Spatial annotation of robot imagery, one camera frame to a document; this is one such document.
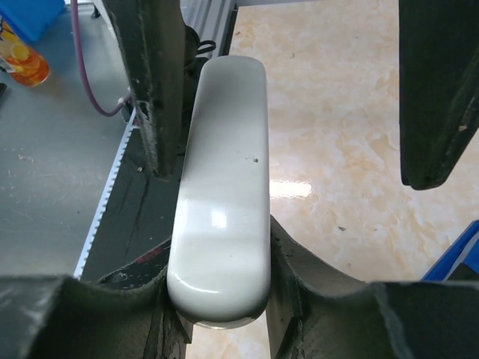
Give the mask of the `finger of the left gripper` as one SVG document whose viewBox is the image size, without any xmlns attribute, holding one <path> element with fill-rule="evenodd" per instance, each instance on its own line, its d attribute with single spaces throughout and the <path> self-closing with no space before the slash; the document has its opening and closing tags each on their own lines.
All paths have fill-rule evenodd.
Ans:
<svg viewBox="0 0 479 359">
<path fill-rule="evenodd" d="M 478 1 L 399 3 L 402 183 L 441 186 L 478 130 Z"/>
<path fill-rule="evenodd" d="M 178 1 L 111 0 L 115 30 L 150 171 L 174 170 L 183 112 L 185 24 Z"/>
</svg>

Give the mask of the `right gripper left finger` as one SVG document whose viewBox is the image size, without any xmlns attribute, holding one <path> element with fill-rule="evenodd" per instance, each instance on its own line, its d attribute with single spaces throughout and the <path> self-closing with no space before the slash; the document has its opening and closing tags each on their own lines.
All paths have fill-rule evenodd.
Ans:
<svg viewBox="0 0 479 359">
<path fill-rule="evenodd" d="M 171 241 L 87 283 L 1 277 L 2 358 L 184 358 L 192 325 L 166 289 Z"/>
</svg>

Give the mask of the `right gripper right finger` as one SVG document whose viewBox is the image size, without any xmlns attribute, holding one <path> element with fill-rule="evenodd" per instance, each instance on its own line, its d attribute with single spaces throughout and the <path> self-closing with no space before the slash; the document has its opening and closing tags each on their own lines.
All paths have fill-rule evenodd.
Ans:
<svg viewBox="0 0 479 359">
<path fill-rule="evenodd" d="M 273 358 L 476 358 L 478 274 L 364 282 L 323 262 L 271 223 L 266 307 Z"/>
</svg>

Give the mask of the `blue plastic bin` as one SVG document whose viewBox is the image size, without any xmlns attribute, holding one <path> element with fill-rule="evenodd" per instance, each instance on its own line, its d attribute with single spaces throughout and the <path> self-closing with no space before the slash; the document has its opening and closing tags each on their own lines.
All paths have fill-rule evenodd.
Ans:
<svg viewBox="0 0 479 359">
<path fill-rule="evenodd" d="M 1 33 L 37 42 L 65 9 L 64 0 L 1 0 Z"/>
</svg>

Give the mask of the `orange drink can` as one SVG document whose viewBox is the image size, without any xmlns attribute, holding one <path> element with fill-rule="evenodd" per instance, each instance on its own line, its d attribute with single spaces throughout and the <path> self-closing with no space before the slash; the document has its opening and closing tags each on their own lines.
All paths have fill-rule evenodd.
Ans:
<svg viewBox="0 0 479 359">
<path fill-rule="evenodd" d="M 41 54 L 25 44 L 1 17 L 1 68 L 16 82 L 35 87 L 44 82 L 50 69 Z"/>
</svg>

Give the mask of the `blue crate corner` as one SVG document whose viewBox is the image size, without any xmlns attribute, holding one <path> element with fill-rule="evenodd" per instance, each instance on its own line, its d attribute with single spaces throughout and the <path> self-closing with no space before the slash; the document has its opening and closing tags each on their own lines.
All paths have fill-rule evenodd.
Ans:
<svg viewBox="0 0 479 359">
<path fill-rule="evenodd" d="M 478 281 L 478 220 L 470 223 L 422 280 Z"/>
</svg>

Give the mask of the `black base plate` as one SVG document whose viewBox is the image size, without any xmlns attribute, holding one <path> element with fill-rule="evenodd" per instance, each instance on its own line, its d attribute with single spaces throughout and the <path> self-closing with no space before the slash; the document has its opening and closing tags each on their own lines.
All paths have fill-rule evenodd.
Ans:
<svg viewBox="0 0 479 359">
<path fill-rule="evenodd" d="M 143 150 L 128 145 L 81 280 L 95 282 L 171 235 L 184 152 L 185 147 L 177 148 L 174 172 L 162 180 L 146 168 Z"/>
</svg>

